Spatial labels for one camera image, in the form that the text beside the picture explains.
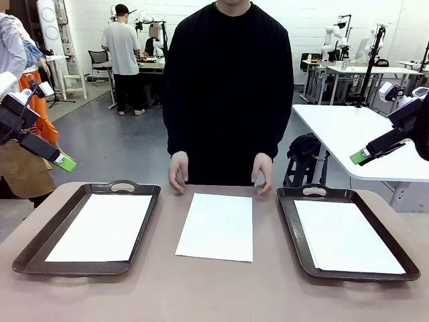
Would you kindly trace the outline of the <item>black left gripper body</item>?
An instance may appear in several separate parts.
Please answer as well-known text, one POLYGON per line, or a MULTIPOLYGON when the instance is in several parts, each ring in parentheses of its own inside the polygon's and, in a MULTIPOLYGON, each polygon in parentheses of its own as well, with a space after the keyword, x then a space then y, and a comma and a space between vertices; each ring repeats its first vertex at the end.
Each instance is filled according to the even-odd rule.
POLYGON ((29 107, 34 90, 8 93, 1 102, 1 144, 18 139, 23 131, 28 131, 40 117, 29 107))

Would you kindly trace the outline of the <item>person's left hand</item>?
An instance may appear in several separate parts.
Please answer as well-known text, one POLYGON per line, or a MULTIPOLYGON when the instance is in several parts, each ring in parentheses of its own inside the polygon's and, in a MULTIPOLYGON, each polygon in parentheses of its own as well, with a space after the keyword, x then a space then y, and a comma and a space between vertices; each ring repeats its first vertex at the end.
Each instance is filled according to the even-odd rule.
POLYGON ((251 174, 251 182, 253 184, 257 183, 259 173, 262 173, 264 182, 257 185, 257 194, 265 196, 273 188, 273 161, 267 154, 258 153, 255 156, 251 174))

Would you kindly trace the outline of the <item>person's right hand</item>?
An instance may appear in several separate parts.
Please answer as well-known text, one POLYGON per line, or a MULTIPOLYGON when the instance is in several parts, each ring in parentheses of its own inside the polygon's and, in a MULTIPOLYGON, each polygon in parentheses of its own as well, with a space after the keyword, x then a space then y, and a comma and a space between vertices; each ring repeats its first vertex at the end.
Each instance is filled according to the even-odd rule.
POLYGON ((188 181, 188 155, 179 151, 170 158, 168 167, 168 179, 170 187, 179 195, 185 193, 186 182, 188 181))

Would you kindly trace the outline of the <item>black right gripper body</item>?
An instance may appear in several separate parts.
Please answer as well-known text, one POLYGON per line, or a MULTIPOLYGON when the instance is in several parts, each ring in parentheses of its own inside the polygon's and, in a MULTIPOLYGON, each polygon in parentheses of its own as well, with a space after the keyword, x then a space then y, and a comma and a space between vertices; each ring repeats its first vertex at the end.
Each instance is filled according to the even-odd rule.
POLYGON ((413 131, 422 104, 423 100, 419 97, 398 99, 397 109, 387 116, 393 128, 389 134, 395 138, 408 138, 413 131))

